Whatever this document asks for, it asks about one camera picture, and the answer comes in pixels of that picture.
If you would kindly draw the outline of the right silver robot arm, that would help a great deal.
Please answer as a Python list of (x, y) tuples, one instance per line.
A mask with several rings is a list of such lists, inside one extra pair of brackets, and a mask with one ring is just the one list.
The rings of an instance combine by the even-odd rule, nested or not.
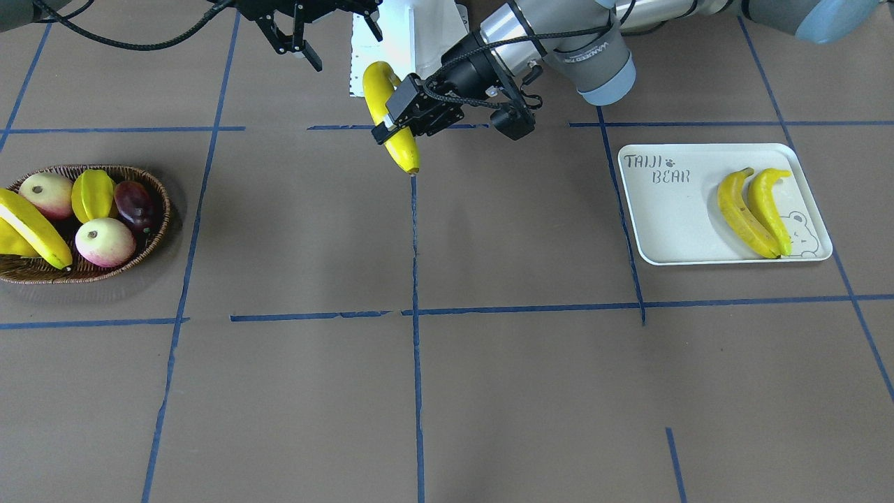
[(87, 1), (69, 14), (59, 13), (67, 1), (3, 1), (1, 3), (1, 28), (12, 31), (29, 24), (60, 24), (79, 35), (106, 47), (134, 52), (154, 52), (182, 44), (201, 31), (224, 10), (234, 9), (243, 18), (254, 22), (277, 54), (297, 54), (304, 57), (315, 71), (322, 71), (319, 55), (305, 37), (305, 27), (319, 19), (342, 10), (360, 16), (376, 41), (383, 41), (383, 31), (378, 23), (380, 1), (213, 1), (202, 17), (182, 34), (159, 43), (128, 43), (102, 37), (76, 25), (73, 18), (89, 9)]

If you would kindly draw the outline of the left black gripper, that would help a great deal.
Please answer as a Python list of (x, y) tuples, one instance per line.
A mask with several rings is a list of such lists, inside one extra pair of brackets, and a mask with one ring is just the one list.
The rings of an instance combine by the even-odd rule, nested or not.
[(518, 86), (500, 68), (453, 66), (427, 78), (408, 75), (386, 100), (384, 124), (374, 125), (372, 136), (377, 145), (412, 143), (410, 128), (416, 128), (416, 136), (433, 136), (463, 119), (466, 106), (494, 112), (502, 103), (518, 106)]

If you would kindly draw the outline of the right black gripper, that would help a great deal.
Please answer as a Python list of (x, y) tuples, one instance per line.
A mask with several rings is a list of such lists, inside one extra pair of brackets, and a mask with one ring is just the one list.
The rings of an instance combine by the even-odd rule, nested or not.
[[(366, 22), (377, 42), (383, 41), (378, 24), (378, 6), (381, 1), (234, 1), (234, 7), (256, 25), (278, 54), (303, 55), (315, 71), (323, 70), (321, 58), (304, 38), (305, 22), (325, 17), (336, 10), (358, 14)], [(293, 34), (285, 34), (274, 21), (275, 13), (293, 18)]]

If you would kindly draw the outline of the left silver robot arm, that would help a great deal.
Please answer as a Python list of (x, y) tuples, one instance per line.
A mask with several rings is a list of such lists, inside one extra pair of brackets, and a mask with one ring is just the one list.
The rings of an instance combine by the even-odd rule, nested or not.
[(498, 131), (517, 140), (534, 128), (539, 96), (524, 93), (542, 65), (566, 76), (586, 102), (613, 104), (632, 89), (636, 67), (626, 38), (693, 15), (732, 14), (816, 44), (845, 37), (877, 1), (508, 1), (440, 54), (427, 77), (389, 79), (374, 114), (383, 145), (434, 135), (463, 118), (463, 106), (491, 108)]

